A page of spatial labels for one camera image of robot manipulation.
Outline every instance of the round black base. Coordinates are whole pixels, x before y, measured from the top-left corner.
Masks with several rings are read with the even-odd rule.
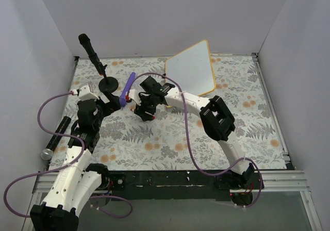
[[[109,80],[109,84],[107,84],[106,80],[103,78],[100,83],[98,84],[98,89],[101,92],[109,91],[110,93],[115,92],[115,90],[118,88],[119,83],[116,78],[113,78],[111,76],[108,76],[107,79]]]

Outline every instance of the purple handle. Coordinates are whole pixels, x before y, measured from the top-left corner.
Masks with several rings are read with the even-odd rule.
[[[130,85],[132,85],[134,79],[135,79],[135,72],[132,72],[127,80],[127,83],[124,87],[124,90],[122,92],[122,94],[120,95],[119,97],[119,103],[122,107],[126,106],[127,102],[126,102],[126,98],[125,98],[125,95],[126,95],[126,92],[128,91]]]

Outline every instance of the gray floor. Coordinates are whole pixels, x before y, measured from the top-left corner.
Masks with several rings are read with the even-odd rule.
[[[87,204],[78,230],[311,230],[299,192],[264,192],[245,211],[213,200],[140,200],[133,204],[133,213],[125,219],[114,219]],[[117,214],[128,211],[122,202],[110,202],[105,208]]]

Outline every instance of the wall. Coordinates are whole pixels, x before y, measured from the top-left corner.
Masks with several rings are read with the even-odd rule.
[[[304,169],[324,230],[330,230],[330,0],[286,0],[260,64],[289,154]]]
[[[100,57],[258,52],[285,0],[44,0],[73,55],[86,33]]]
[[[40,152],[50,139],[37,124],[44,100],[65,92],[73,56],[42,0],[0,0],[0,192],[15,178],[43,169]],[[42,122],[55,130],[63,100],[46,107]],[[35,178],[17,183],[9,203],[26,213]],[[24,219],[0,201],[1,230],[21,230]]]

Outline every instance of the floral tablecloth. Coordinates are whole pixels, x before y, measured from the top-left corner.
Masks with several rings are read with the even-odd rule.
[[[108,76],[115,77],[120,95],[131,72],[164,73],[166,58],[103,59]],[[205,95],[221,96],[235,117],[236,134],[246,156],[261,169],[284,169],[281,143],[274,129],[268,104],[250,56],[212,57],[216,89]],[[72,89],[90,82],[94,92],[107,102],[98,90],[102,78],[89,60],[79,60]],[[138,79],[133,89],[141,89]],[[78,98],[69,96],[64,115],[76,119]],[[194,170],[189,157],[183,110],[158,106],[154,121],[142,122],[131,110],[133,103],[104,118],[100,140],[91,163],[104,163],[111,170]],[[218,143],[204,133],[199,117],[189,114],[191,146],[197,163],[203,169],[225,169],[228,162]],[[62,138],[51,160],[50,168],[62,165],[68,149],[68,138]]]

